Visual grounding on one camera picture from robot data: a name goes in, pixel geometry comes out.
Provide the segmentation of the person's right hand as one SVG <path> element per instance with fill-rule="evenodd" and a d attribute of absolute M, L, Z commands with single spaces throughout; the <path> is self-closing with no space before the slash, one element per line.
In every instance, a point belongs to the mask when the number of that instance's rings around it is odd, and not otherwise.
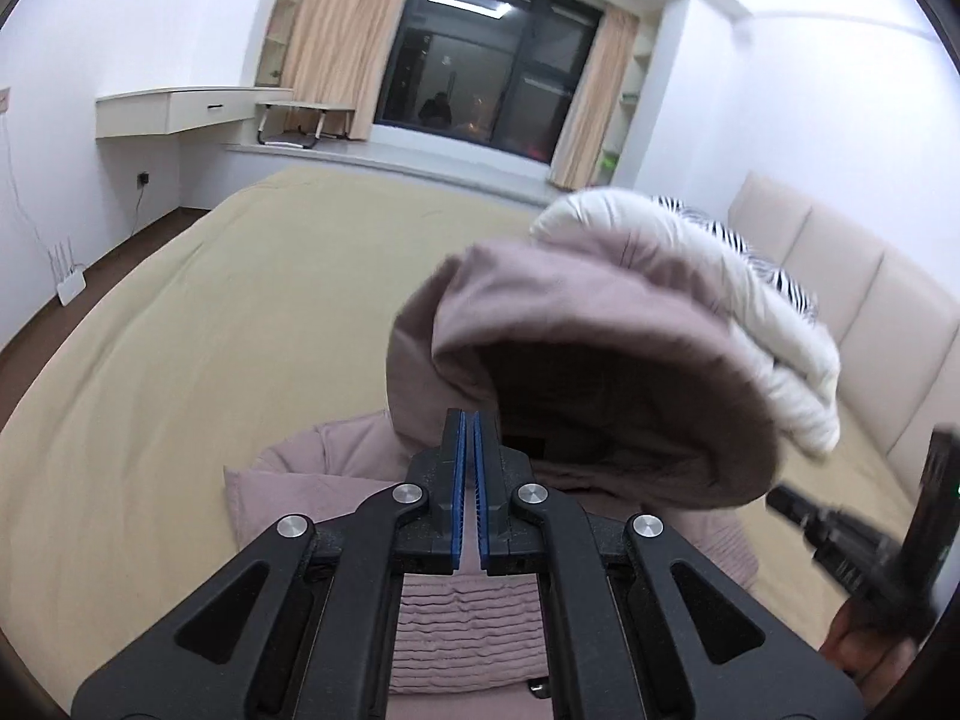
<path fill-rule="evenodd" d="M 854 598 L 844 601 L 818 653 L 856 684 L 866 709 L 874 710 L 907 674 L 921 645 L 867 626 L 858 614 Z"/>

